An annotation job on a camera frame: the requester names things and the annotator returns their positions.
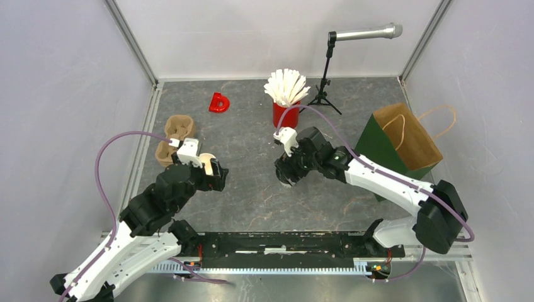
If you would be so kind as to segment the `white paper cup stack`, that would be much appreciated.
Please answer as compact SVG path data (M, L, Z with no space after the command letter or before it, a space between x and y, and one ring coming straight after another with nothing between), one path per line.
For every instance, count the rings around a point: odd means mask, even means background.
M204 169L206 175L213 176L214 175L214 171L213 171L213 167L212 167L212 160L215 160L216 156L214 156L213 154L210 154L210 153L202 153L198 157L199 157L201 163L203 164L203 169Z

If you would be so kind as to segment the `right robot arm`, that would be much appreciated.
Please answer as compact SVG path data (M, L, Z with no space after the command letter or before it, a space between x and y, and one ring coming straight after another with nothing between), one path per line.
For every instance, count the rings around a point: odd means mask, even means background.
M378 219L365 233L364 249L379 257L398 245L421 244L447 254L466 229L468 215L454 185L420 181L387 169L345 147L333 147L316 127L297 132L283 127L274 132L275 143L284 149L275 160L278 180L296 185L311 171L327 179L361 187L400 206L409 213L397 220Z

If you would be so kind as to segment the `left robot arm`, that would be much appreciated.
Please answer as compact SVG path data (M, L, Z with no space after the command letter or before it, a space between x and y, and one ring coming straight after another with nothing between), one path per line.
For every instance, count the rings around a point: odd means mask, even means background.
M113 301L121 289L172 256L193 255L200 239L185 220L175 221L197 191L224 190L229 170L217 159L205 164L177 162L128 202L116 230L78 268L57 274L50 285L61 301Z

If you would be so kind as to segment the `green paper bag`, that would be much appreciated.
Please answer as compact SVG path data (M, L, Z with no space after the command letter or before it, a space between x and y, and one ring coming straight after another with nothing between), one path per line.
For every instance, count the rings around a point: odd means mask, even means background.
M441 133L431 136L421 120L431 113L447 109L452 122ZM374 111L355 145L355 152L394 172L420 180L443 160L434 140L448 132L457 121L449 105L435 107L415 116L404 103Z

